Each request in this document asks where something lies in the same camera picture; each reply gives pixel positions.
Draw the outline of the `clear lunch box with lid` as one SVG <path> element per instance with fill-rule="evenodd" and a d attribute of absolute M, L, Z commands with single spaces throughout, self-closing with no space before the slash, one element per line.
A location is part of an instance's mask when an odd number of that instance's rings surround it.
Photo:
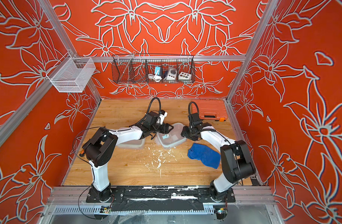
<path fill-rule="evenodd" d="M 157 133 L 155 138 L 156 144 L 163 149 L 171 149 L 186 142 L 186 138 L 181 136 L 184 125 L 182 123 L 172 124 L 173 129 L 168 134 Z"/>

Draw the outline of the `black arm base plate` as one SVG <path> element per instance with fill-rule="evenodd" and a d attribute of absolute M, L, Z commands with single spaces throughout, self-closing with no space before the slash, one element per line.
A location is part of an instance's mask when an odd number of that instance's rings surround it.
<path fill-rule="evenodd" d="M 127 200 L 193 200 L 201 203 L 235 202 L 232 189 L 219 195 L 209 186 L 112 186 L 108 197 L 101 197 L 96 190 L 90 189 L 87 203 L 121 203 Z"/>

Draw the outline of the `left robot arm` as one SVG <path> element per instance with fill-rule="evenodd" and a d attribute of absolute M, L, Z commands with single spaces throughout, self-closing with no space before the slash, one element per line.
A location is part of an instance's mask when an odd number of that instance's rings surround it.
<path fill-rule="evenodd" d="M 91 190 L 101 201 L 111 197 L 111 185 L 108 178 L 107 164 L 110 161 L 115 147 L 128 142 L 144 139 L 153 133 L 168 134 L 173 126 L 165 123 L 167 112 L 164 110 L 148 112 L 136 124 L 117 130 L 100 127 L 83 146 L 89 164 L 92 168 L 93 182 Z"/>

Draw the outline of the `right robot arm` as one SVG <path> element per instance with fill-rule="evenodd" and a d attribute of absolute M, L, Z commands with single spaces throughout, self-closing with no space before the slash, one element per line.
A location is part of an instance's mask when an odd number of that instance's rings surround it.
<path fill-rule="evenodd" d="M 181 136 L 197 141 L 205 140 L 220 152 L 222 174 L 210 184 L 214 199 L 224 196 L 239 181 L 256 173 L 256 167 L 245 141 L 232 140 L 204 123 L 198 113 L 188 115 L 189 125 L 184 126 Z"/>

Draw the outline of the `blue cleaning cloth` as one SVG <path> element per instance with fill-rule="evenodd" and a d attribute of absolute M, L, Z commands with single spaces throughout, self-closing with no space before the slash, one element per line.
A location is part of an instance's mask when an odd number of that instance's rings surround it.
<path fill-rule="evenodd" d="M 221 155 L 210 147 L 194 143 L 187 153 L 188 158 L 201 161 L 203 165 L 218 169 L 221 162 Z"/>

